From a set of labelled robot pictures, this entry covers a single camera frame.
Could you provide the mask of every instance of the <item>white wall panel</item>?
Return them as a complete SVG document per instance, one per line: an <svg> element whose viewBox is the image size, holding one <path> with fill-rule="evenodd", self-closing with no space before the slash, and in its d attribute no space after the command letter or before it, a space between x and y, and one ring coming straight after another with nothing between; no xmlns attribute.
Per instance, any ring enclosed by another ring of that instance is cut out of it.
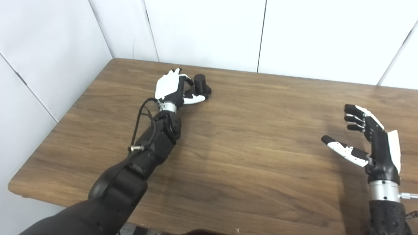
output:
<svg viewBox="0 0 418 235"><path fill-rule="evenodd" d="M146 0L160 62L255 72L264 0Z"/></svg>
<svg viewBox="0 0 418 235"><path fill-rule="evenodd" d="M268 0L258 71L377 84L417 9L416 0Z"/></svg>
<svg viewBox="0 0 418 235"><path fill-rule="evenodd" d="M0 56L0 228L18 234L62 207L24 199L8 183L56 122Z"/></svg>
<svg viewBox="0 0 418 235"><path fill-rule="evenodd" d="M115 58L158 61L143 0L90 0Z"/></svg>
<svg viewBox="0 0 418 235"><path fill-rule="evenodd" d="M58 120L111 59L87 0L3 0L0 51Z"/></svg>
<svg viewBox="0 0 418 235"><path fill-rule="evenodd" d="M382 86L418 89L418 28L399 55Z"/></svg>

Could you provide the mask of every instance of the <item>black cylinder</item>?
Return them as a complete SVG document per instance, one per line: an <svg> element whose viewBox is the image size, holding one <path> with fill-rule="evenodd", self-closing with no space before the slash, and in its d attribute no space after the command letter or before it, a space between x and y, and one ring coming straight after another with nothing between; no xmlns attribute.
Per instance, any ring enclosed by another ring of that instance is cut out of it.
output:
<svg viewBox="0 0 418 235"><path fill-rule="evenodd" d="M196 94L203 94L206 92L206 77L203 74L194 76L194 87Z"/></svg>

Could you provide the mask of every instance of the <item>robotic arm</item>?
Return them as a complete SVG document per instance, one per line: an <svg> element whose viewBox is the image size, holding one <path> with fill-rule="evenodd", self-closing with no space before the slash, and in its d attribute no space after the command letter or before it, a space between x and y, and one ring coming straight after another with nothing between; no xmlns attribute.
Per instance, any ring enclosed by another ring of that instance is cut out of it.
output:
<svg viewBox="0 0 418 235"><path fill-rule="evenodd" d="M345 105L344 119L350 124L348 130L364 134L372 145L369 154L355 147L338 142L324 135L321 140L329 148L350 162L364 167L369 176L371 235L410 235L411 230L405 219L405 208L401 198L417 196L399 193L400 185L400 145L398 131L385 131L385 127L367 109L357 105Z"/></svg>
<svg viewBox="0 0 418 235"><path fill-rule="evenodd" d="M181 136L181 119L177 108L209 98L211 89L205 76L198 74L194 82L176 69L157 82L155 98L160 112L149 116L152 125L135 139L141 108L129 154L122 162L108 168L90 190L88 200L72 205L58 214L38 221L21 235L115 235L126 223L147 191L147 180L161 165ZM191 89L184 92L184 82Z"/></svg>

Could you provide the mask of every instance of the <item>metal connector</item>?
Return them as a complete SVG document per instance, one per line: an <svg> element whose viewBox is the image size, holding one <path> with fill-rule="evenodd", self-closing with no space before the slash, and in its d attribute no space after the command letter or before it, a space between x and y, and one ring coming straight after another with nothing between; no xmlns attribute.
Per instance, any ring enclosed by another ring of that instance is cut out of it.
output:
<svg viewBox="0 0 418 235"><path fill-rule="evenodd" d="M415 193L400 193L399 197L402 199L418 199L418 194Z"/></svg>
<svg viewBox="0 0 418 235"><path fill-rule="evenodd" d="M139 145L139 146L131 146L130 147L130 151L131 152L133 152L133 151L138 151L138 150L140 150L140 151L144 151L144 146L142 146L142 145Z"/></svg>

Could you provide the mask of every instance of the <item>wooden table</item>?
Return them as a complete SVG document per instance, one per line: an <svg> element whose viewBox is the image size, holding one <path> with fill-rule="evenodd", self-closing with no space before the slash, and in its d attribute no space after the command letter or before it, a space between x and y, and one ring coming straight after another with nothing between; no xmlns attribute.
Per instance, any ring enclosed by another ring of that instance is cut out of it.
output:
<svg viewBox="0 0 418 235"><path fill-rule="evenodd" d="M140 104L178 66L112 60L10 190L62 206L85 200L97 177L126 157ZM418 192L418 91L180 67L191 77L205 74L213 93L180 108L182 137L150 177L130 222L171 233L362 234L369 217L367 175L320 140L328 134L370 150L361 133L346 129L346 103L366 107L387 129L399 130L401 191ZM143 121L139 133L148 125ZM407 211L418 209L404 202ZM418 231L417 220L410 225Z"/></svg>

